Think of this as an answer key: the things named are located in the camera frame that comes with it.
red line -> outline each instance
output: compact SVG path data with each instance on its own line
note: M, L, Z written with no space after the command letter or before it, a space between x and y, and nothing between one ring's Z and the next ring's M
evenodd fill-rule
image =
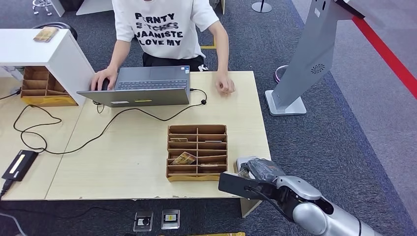
M404 66L398 57L382 41L382 39L379 38L379 36L373 31L373 29L364 19L360 19L354 16L352 20L363 33L363 35L365 35L368 41L372 44L372 46L377 50L379 55L381 55L391 70L398 76L405 87L407 87L411 94L417 99L417 80L412 75L412 73Z

printed text on t-shirt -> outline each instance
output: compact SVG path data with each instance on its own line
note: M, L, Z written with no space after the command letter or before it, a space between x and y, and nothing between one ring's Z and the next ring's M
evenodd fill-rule
M179 46L181 43L181 40L176 40L183 37L182 31L176 30L179 28L178 22L171 22L174 20L174 13L158 17L144 17L141 13L135 13L135 18L140 20L136 22L136 28L142 31L138 31L135 36L141 45Z

laptop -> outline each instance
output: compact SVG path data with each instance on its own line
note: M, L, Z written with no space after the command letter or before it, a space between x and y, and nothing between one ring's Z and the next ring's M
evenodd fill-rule
M190 104L190 67L122 67L114 90L78 91L108 107Z

cardboard compartment box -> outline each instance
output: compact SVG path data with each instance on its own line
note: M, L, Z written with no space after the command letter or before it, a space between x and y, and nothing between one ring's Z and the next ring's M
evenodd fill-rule
M44 66L26 66L21 99L41 107L77 106L62 85Z
M186 139L175 142L172 138ZM168 127L166 177L169 181L218 181L227 171L225 125L171 125ZM197 157L190 165L172 165L183 152Z

stanchion base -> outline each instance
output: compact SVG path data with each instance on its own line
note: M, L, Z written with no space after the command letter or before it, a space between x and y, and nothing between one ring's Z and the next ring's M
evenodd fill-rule
M267 13L270 12L272 10L272 6L269 5L268 3L264 3L264 7L262 8L261 11L261 5L262 2L256 2L254 4L252 4L252 9L256 12L260 12L260 13Z
M267 99L269 113L271 116L290 116L290 115L304 115L307 113L304 103L301 97L298 97L290 106L285 110L278 110L272 98L273 90L265 91L265 97Z

